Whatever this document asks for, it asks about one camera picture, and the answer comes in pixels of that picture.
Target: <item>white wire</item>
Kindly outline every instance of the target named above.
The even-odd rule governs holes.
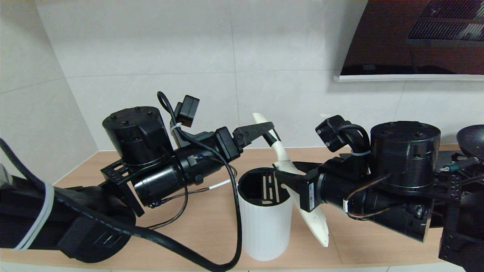
[[[40,230],[44,226],[47,218],[50,216],[50,212],[52,211],[52,206],[54,205],[54,187],[51,184],[45,183],[45,198],[44,204],[42,209],[40,210],[37,219],[33,222],[32,226],[30,227],[27,234],[25,234],[24,238],[18,243],[18,245],[13,248],[13,250],[27,250],[30,245],[33,243],[37,235],[39,234]]]
[[[215,184],[215,185],[210,186],[210,187],[209,187],[209,190],[214,189],[214,188],[217,188],[217,187],[222,186],[222,185],[224,185],[224,184],[227,184],[227,183],[229,183],[229,182],[230,182],[230,180],[222,181],[222,182],[220,182],[220,183],[217,183],[217,184]]]

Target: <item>black cylindrical motor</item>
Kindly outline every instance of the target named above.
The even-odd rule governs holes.
[[[439,152],[440,130],[416,121],[383,123],[371,129],[370,170],[391,173],[381,188],[400,195],[432,188]]]
[[[173,154],[160,111],[155,107],[126,108],[104,119],[103,127],[124,163],[144,167]]]
[[[160,111],[155,107],[120,110],[104,119],[103,127],[129,174],[151,166],[150,170],[131,179],[145,206],[153,207],[158,200],[180,190],[185,184],[203,183],[204,177],[223,166],[215,154],[197,145],[173,150]],[[220,135],[230,135],[226,127],[219,131],[223,132]],[[201,142],[219,151],[217,139],[207,137]]]

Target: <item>label sticker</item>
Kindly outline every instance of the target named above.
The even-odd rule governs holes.
[[[309,184],[309,209],[314,209],[314,183]]]

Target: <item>black plastic housing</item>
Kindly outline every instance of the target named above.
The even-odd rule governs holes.
[[[192,127],[193,119],[195,118],[195,113],[197,112],[199,102],[200,99],[186,95],[183,99],[183,103],[181,104],[182,107],[177,114],[177,122],[182,123],[184,126]]]
[[[316,127],[316,133],[319,138],[323,140],[324,144],[328,147],[331,152],[336,152],[340,150],[347,143],[337,134],[333,128],[345,123],[345,119],[340,115],[335,115],[324,120],[319,126]]]
[[[370,169],[391,173],[381,187],[411,195],[432,188],[440,145],[440,130],[416,121],[379,124],[371,129]]]
[[[103,127],[128,166],[143,166],[173,153],[160,111],[155,107],[126,108],[108,116]]]

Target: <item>cable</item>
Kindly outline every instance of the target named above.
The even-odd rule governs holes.
[[[363,141],[365,143],[365,146],[368,150],[371,149],[371,146],[370,146],[370,137],[368,137],[368,133],[366,132],[366,130],[360,126],[360,125],[356,125],[356,124],[346,124],[346,125],[340,125],[337,127],[337,129],[341,132],[342,130],[345,130],[345,129],[356,129],[358,130],[361,135],[363,136]]]
[[[208,190],[212,190],[212,189],[215,189],[215,188],[220,187],[222,185],[225,185],[225,184],[227,184],[229,182],[230,182],[230,180],[226,180],[226,181],[223,181],[223,182],[219,182],[219,183],[217,183],[215,185],[212,185],[212,186],[209,186],[209,187],[205,187],[205,188],[201,188],[201,189],[198,189],[198,190],[190,191],[190,192],[188,192],[188,194],[191,195],[191,194],[206,192]],[[174,200],[174,199],[179,198],[179,197],[184,196],[184,195],[185,195],[185,193],[181,193],[181,194],[177,194],[177,195],[174,195],[174,196],[171,196],[171,197],[162,199],[159,203],[157,203],[156,206],[158,207],[160,205],[163,205],[163,204],[167,203],[168,201]],[[157,229],[157,228],[164,227],[164,226],[166,226],[166,225],[168,225],[170,223],[172,223],[172,222],[169,222],[168,223],[168,221],[166,221],[166,222],[163,222],[163,223],[158,223],[158,224],[149,226],[148,228],[150,228],[150,229]]]
[[[168,111],[168,113],[170,114],[172,120],[173,121],[176,121],[175,113],[173,112],[173,108],[171,107],[170,102],[167,99],[166,95],[164,93],[160,92],[160,91],[157,92],[156,95],[158,97],[158,100],[160,101],[161,106],[166,111]],[[223,264],[223,265],[214,264],[213,262],[211,262],[211,261],[209,261],[209,260],[207,260],[207,259],[205,259],[203,257],[202,257],[203,258],[202,261],[204,261],[204,264],[206,266],[215,268],[217,270],[220,269],[220,268],[226,268],[226,267],[228,267],[228,269],[231,269],[231,268],[233,268],[237,264],[237,262],[239,261],[239,259],[241,257],[241,253],[242,253],[242,219],[241,219],[241,210],[240,210],[240,206],[239,206],[239,197],[238,197],[238,194],[237,194],[237,183],[235,181],[235,177],[234,177],[232,171],[230,170],[230,165],[228,164],[228,162],[225,160],[225,158],[219,152],[217,152],[215,149],[213,149],[213,148],[211,148],[209,146],[204,145],[203,143],[201,143],[201,142],[199,142],[197,140],[194,140],[194,139],[190,138],[190,136],[188,136],[183,130],[181,130],[180,127],[176,127],[175,130],[187,142],[192,143],[192,144],[195,144],[195,145],[198,145],[201,148],[204,148],[207,151],[212,152],[216,157],[218,157],[220,159],[220,161],[225,165],[225,167],[226,167],[226,169],[228,171],[228,174],[230,176],[230,181],[232,183],[232,192],[233,192],[234,204],[235,204],[235,214],[236,214],[236,218],[237,218],[237,246],[236,246],[236,249],[235,249],[235,254],[234,254],[234,257],[232,258],[232,260],[230,260],[230,262],[228,262],[226,264]]]
[[[148,228],[151,228],[151,229],[157,229],[157,228],[164,227],[164,226],[166,226],[166,225],[169,225],[169,224],[171,224],[171,223],[175,222],[175,221],[176,221],[176,220],[177,220],[177,219],[178,219],[178,218],[179,218],[179,217],[180,217],[180,216],[183,214],[183,212],[184,212],[184,211],[185,211],[185,209],[186,209],[186,205],[187,205],[187,203],[188,203],[188,195],[190,194],[190,192],[188,191],[188,186],[187,186],[187,184],[186,184],[185,179],[183,179],[183,181],[184,181],[183,185],[184,185],[185,192],[183,192],[183,193],[181,193],[181,194],[178,194],[178,196],[185,196],[185,201],[183,202],[183,205],[182,205],[182,207],[181,207],[180,211],[179,211],[179,212],[178,212],[178,213],[177,213],[175,216],[173,216],[171,219],[166,220],[166,221],[161,222],[161,223],[158,223],[158,224],[155,224],[155,225],[153,225],[153,226],[149,226]]]
[[[391,176],[391,174],[386,174],[386,175],[383,175],[383,176],[380,176],[378,178],[376,178],[375,180],[373,181],[370,181],[369,183],[353,190],[347,197],[345,197],[343,199],[343,210],[345,211],[345,213],[349,216],[349,217],[355,217],[355,218],[366,218],[366,217],[370,217],[370,216],[373,216],[373,215],[377,215],[377,214],[380,214],[382,212],[386,212],[388,210],[390,210],[392,207],[387,207],[387,208],[384,208],[382,210],[379,210],[377,212],[374,212],[374,213],[370,213],[370,214],[351,214],[349,211],[348,211],[348,202],[349,202],[349,199],[354,195],[356,194],[357,192],[360,192],[362,190],[365,190],[371,186],[375,186],[376,184],[386,180],[387,178],[389,178]]]
[[[479,176],[475,176],[475,177],[472,177],[472,178],[465,179],[465,180],[460,182],[460,185],[464,186],[464,185],[467,185],[467,184],[470,184],[470,183],[473,183],[473,182],[478,182],[478,181],[481,181],[481,180],[484,180],[484,175],[479,175]]]
[[[7,145],[7,143],[0,138],[0,148],[3,150],[7,158],[11,161],[14,167],[16,167],[19,172],[29,181],[31,181],[40,191],[45,192],[44,182],[36,177],[32,172],[30,172],[25,165],[18,159],[12,149]],[[230,169],[228,163],[225,163],[227,170]],[[145,228],[145,227],[137,227],[131,226],[117,220],[112,219],[111,217],[104,215],[100,212],[96,212],[88,207],[85,207],[73,199],[69,198],[68,196],[64,195],[62,192],[56,191],[55,199],[65,205],[66,207],[72,209],[73,211],[92,219],[120,234],[123,235],[130,235],[140,237],[146,240],[149,240],[153,243],[156,243],[175,254],[180,255],[181,257],[213,272],[225,272],[234,268],[237,262],[240,259],[240,255],[242,252],[242,223],[241,223],[241,215],[240,215],[240,207],[239,207],[239,200],[237,197],[237,187],[235,184],[235,178],[231,171],[229,171],[230,180],[232,182],[232,189],[234,193],[234,202],[235,202],[235,210],[237,216],[237,249],[235,252],[234,258],[225,264],[216,264],[211,262],[210,260],[206,259],[204,256],[198,254],[197,252],[193,251],[192,249],[186,247],[185,245],[175,241],[174,239],[156,232],[152,229]]]
[[[210,156],[198,156],[196,157],[196,159],[210,159],[210,160],[213,160],[213,161],[216,161],[216,162],[220,162],[221,164],[224,164],[224,162],[222,162],[221,160],[219,159],[216,159],[216,158],[212,158]],[[230,166],[230,169],[232,169],[232,173],[234,173],[234,177],[236,178],[238,173],[237,173],[237,169],[235,167],[233,167],[232,165],[228,165]]]

